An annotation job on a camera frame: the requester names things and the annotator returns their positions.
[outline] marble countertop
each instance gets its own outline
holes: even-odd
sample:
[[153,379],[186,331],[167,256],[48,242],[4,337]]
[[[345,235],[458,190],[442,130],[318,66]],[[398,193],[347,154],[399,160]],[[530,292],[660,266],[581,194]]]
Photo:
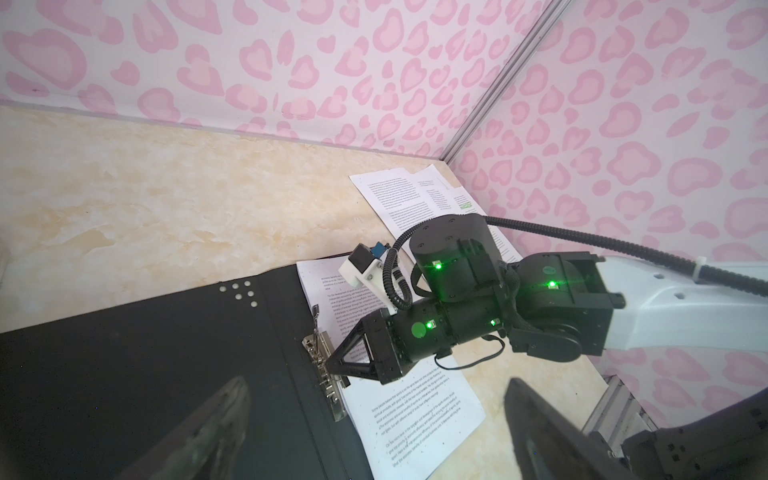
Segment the marble countertop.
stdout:
[[[0,332],[393,241],[351,174],[434,164],[458,185],[439,161],[8,106],[0,144]],[[431,478],[520,478],[510,378],[578,427],[606,389],[586,357],[505,352],[464,373],[487,417]]]

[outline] pink heart pattern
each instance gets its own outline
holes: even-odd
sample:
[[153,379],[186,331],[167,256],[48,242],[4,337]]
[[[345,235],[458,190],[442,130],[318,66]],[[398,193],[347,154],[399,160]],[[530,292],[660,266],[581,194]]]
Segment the pink heart pattern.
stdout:
[[[97,113],[94,103],[78,97],[84,91],[83,98],[92,98],[97,85],[105,93],[96,97],[112,98],[114,111],[128,117],[194,119],[203,128],[332,144],[338,137],[344,146],[432,158],[544,10],[539,0],[141,0],[120,8],[102,0],[0,2],[4,6],[0,98]],[[156,88],[173,100],[155,91],[143,98],[142,111],[139,98]],[[558,92],[567,94],[558,87],[541,106],[531,106],[559,114],[565,100]],[[96,110],[112,114],[101,100]],[[393,124],[384,121],[388,114],[402,125],[379,137],[379,124]],[[421,137],[406,137],[421,117],[427,119]]]
[[[514,25],[520,4],[500,16]],[[768,51],[766,13],[733,0],[588,0],[478,126],[457,177],[511,218],[686,258],[768,259],[768,78],[751,66]],[[508,183],[487,175],[472,189],[478,171],[506,160]],[[513,244],[588,248],[526,233]],[[768,386],[766,361],[660,347],[609,350],[596,367],[624,378],[658,425],[683,425]]]

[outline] green circular sticker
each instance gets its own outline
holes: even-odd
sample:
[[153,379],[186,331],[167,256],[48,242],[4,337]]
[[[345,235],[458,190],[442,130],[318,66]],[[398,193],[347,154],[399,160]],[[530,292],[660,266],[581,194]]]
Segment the green circular sticker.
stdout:
[[427,327],[421,322],[416,322],[411,325],[411,333],[413,333],[413,336],[417,339],[422,339],[424,338],[424,335],[427,334]]

